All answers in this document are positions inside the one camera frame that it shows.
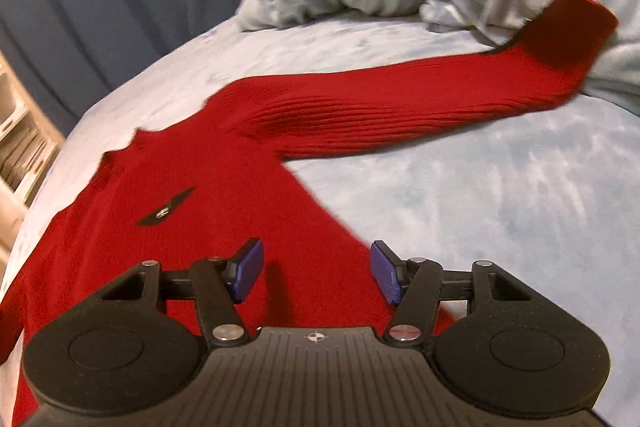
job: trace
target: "white bed sheet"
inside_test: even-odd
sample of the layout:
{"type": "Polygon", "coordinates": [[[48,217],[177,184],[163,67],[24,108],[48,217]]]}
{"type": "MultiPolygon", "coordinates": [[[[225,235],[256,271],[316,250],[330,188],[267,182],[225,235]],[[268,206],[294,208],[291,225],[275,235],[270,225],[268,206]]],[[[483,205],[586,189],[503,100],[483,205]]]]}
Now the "white bed sheet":
{"type": "MultiPolygon", "coordinates": [[[[432,34],[416,18],[332,20],[241,34],[234,20],[160,60],[87,112],[37,195],[1,292],[51,217],[72,203],[106,150],[136,127],[161,129],[250,74],[342,71],[485,49],[471,32],[432,34]]],[[[465,270],[492,259],[595,329],[612,356],[596,409],[614,426],[640,418],[640,120],[579,96],[528,114],[371,155],[288,164],[366,243],[465,270]]],[[[0,369],[10,417],[21,346],[0,369]]]]}

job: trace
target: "red knit fabric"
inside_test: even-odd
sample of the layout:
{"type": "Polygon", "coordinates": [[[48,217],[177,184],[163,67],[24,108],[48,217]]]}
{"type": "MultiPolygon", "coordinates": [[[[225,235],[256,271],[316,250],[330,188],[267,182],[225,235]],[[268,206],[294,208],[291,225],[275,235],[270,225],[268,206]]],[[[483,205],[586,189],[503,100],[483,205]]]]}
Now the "red knit fabric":
{"type": "MultiPolygon", "coordinates": [[[[390,318],[368,248],[281,164],[367,152],[466,123],[553,108],[574,95],[616,27],[593,0],[554,0],[500,51],[329,74],[245,78],[191,118],[106,153],[57,214],[0,304],[0,361],[43,325],[145,259],[167,270],[263,240],[246,324],[343,327],[390,318]],[[137,225],[194,187],[167,220],[137,225]]],[[[197,331],[190,303],[168,313],[197,331]]],[[[15,425],[36,404],[24,378],[15,425]]]]}

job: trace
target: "chest logo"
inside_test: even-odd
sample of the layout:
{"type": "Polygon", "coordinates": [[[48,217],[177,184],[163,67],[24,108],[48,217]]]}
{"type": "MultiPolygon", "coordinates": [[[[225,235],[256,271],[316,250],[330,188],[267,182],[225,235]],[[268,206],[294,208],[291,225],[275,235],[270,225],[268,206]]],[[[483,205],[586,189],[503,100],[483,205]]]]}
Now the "chest logo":
{"type": "Polygon", "coordinates": [[[163,221],[167,220],[171,216],[172,212],[180,206],[180,204],[189,197],[189,194],[193,192],[195,187],[187,188],[184,192],[174,196],[160,208],[156,208],[151,214],[140,219],[136,225],[140,227],[153,227],[159,225],[163,221]]]}

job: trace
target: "mattress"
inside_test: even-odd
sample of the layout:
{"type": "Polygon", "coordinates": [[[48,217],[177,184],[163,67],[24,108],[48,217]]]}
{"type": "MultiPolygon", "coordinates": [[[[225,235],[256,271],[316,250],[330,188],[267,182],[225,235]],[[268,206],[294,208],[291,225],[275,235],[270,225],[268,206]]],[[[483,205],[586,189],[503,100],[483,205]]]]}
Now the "mattress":
{"type": "MultiPolygon", "coordinates": [[[[52,216],[72,203],[107,150],[159,130],[229,82],[342,71],[487,48],[478,33],[427,32],[418,18],[355,12],[285,31],[242,33],[234,19],[188,42],[89,110],[39,191],[12,252],[4,294],[52,216]]],[[[593,328],[610,350],[596,410],[640,417],[640,119],[580,95],[553,111],[495,121],[383,153],[287,167],[365,243],[467,270],[492,259],[593,328]]],[[[0,369],[10,417],[21,345],[0,369]]]]}

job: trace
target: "bed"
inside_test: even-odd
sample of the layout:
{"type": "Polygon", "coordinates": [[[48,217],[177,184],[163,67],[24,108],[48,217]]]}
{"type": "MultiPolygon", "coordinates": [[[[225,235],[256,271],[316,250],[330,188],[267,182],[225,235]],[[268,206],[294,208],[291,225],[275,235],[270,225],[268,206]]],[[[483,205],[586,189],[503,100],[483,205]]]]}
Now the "bed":
{"type": "MultiPolygon", "coordinates": [[[[445,269],[467,270],[474,260],[492,259],[585,322],[612,359],[596,410],[614,426],[637,427],[640,5],[607,1],[601,0],[621,19],[617,40],[570,103],[383,153],[287,167],[365,243],[384,239],[404,259],[429,257],[445,269]]],[[[255,32],[241,26],[273,22],[273,5],[250,17],[241,7],[236,17],[86,112],[26,217],[2,293],[52,216],[86,185],[101,155],[127,146],[135,128],[158,130],[183,120],[244,76],[344,71],[489,49],[508,37],[527,9],[535,12],[536,3],[544,2],[532,0],[519,10],[520,20],[511,13],[503,25],[487,15],[486,5],[474,13],[463,1],[427,0],[420,15],[342,10],[313,23],[288,20],[287,29],[255,32]]],[[[17,346],[0,369],[5,417],[20,352],[17,346]]]]}

